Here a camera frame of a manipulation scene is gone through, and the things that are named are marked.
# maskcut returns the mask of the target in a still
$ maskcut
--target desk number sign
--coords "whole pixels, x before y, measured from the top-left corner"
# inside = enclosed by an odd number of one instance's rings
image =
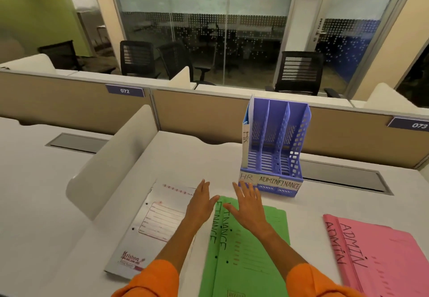
[[[429,120],[406,119],[394,116],[387,126],[389,128],[429,132]]]
[[[120,94],[120,95],[138,96],[138,97],[145,96],[145,92],[143,91],[143,88],[107,85],[107,84],[106,84],[106,88],[110,94]]]

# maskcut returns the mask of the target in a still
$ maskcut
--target left hand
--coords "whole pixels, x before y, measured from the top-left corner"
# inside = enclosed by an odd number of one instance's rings
[[[189,225],[194,226],[195,230],[199,230],[212,214],[214,205],[220,196],[215,195],[210,199],[208,186],[210,182],[202,180],[195,190],[192,199],[186,208],[185,218],[183,219]]]

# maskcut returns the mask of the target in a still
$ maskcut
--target hand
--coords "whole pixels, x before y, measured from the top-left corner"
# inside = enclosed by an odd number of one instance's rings
[[[220,196],[215,195],[210,199],[209,185],[210,182],[202,180],[186,208],[184,221],[188,225],[193,226],[196,231],[209,219],[215,207],[214,205],[220,198]]]
[[[261,194],[258,188],[254,189],[251,183],[248,183],[248,185],[249,188],[246,187],[243,181],[240,181],[240,188],[237,183],[233,182],[239,201],[239,210],[229,203],[224,203],[223,207],[234,216],[240,225],[260,239],[265,232],[269,231],[271,225],[265,219],[264,207],[262,206]]]

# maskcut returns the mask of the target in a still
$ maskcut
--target orange sleeve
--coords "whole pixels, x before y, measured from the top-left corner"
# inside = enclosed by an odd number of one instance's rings
[[[179,274],[168,261],[154,260],[111,297],[177,297]]]
[[[356,290],[335,284],[307,263],[295,266],[286,277],[290,297],[364,297]]]

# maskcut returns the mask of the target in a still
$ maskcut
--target desk organizer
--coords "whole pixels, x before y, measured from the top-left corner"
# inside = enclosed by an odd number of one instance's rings
[[[310,119],[306,103],[252,97],[243,121],[239,180],[294,197],[303,183],[299,154]]]

